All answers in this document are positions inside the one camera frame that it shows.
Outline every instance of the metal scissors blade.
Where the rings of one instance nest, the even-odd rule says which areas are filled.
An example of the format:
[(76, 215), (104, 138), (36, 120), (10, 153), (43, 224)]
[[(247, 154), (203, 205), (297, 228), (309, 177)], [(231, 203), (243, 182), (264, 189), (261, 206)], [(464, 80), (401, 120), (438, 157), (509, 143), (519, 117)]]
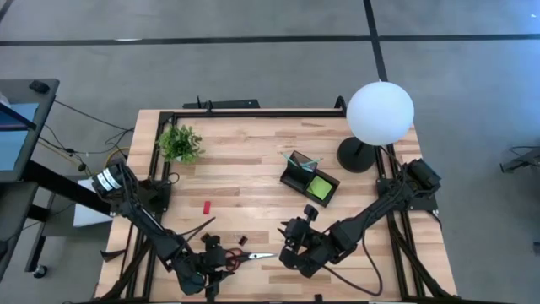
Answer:
[(271, 258), (275, 256), (277, 256), (275, 253), (252, 253), (249, 255), (249, 259)]

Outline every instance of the caster wheel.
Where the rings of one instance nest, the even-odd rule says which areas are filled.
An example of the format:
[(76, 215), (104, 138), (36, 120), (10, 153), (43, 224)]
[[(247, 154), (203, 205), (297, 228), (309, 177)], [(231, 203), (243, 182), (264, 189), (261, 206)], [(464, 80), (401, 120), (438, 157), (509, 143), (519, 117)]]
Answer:
[(34, 278), (41, 279), (47, 274), (47, 267), (43, 265), (37, 265), (37, 268), (34, 270)]

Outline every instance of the gray carpet floor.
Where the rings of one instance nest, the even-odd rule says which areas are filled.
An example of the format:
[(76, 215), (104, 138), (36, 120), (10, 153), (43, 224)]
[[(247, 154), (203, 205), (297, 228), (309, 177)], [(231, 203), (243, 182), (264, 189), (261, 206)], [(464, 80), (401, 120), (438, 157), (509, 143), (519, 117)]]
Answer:
[[(540, 33), (538, 1), (372, 3), (380, 35)], [(368, 34), (364, 5), (357, 0), (14, 0), (0, 23), (0, 41)], [(460, 296), (536, 303), (538, 171), (503, 174), (499, 163), (512, 158), (511, 146), (540, 144), (540, 41), (381, 47), (389, 80), (413, 97), (424, 158), (443, 178), (437, 200)], [(180, 108), (198, 95), (256, 98), (263, 107), (329, 107), (338, 95), (348, 100), (378, 80), (367, 41), (0, 46), (0, 78), (60, 79), (58, 100), (127, 128), (139, 109)], [(58, 105), (47, 124), (66, 146), (84, 151), (106, 148), (104, 141), (117, 131)], [(48, 131), (42, 135), (52, 139)], [(85, 161), (97, 170), (105, 157)], [(55, 171), (76, 173), (41, 147), (33, 158)], [(106, 233), (47, 240), (41, 262), (51, 272), (41, 280), (23, 273), (35, 233), (28, 229), (19, 240), (0, 284), (0, 302), (88, 300)]]

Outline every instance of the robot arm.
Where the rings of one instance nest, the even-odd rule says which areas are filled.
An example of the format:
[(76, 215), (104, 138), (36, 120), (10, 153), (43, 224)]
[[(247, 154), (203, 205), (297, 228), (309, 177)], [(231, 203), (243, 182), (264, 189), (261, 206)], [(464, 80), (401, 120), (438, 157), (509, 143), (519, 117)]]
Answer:
[(225, 250), (219, 245), (218, 236), (206, 243), (206, 252), (194, 253), (183, 236), (165, 229), (143, 207), (138, 198), (138, 180), (123, 162), (107, 167), (92, 179), (92, 186), (102, 200), (111, 204), (111, 211), (129, 219), (154, 245), (156, 255), (167, 271), (176, 272), (180, 288), (186, 295), (202, 291), (207, 276), (214, 281), (211, 287), (217, 294), (216, 274), (220, 277), (217, 281), (230, 274), (215, 271), (226, 264)]
[(310, 228), (316, 209), (307, 205), (306, 219), (297, 217), (286, 225), (285, 246), (279, 260), (290, 269), (299, 270), (310, 278), (327, 262), (339, 263), (356, 250), (365, 230), (394, 209), (405, 209), (413, 198), (429, 197), (439, 189), (440, 177), (423, 161), (405, 164), (399, 176), (388, 186), (386, 193), (358, 215), (337, 221), (321, 233)]

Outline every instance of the small red block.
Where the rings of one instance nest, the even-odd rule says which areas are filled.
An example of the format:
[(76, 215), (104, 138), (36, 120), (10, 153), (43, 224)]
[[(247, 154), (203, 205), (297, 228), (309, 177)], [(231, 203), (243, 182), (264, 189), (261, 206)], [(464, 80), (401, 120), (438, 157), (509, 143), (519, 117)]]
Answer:
[(204, 210), (202, 211), (203, 214), (210, 214), (210, 201), (204, 202)]

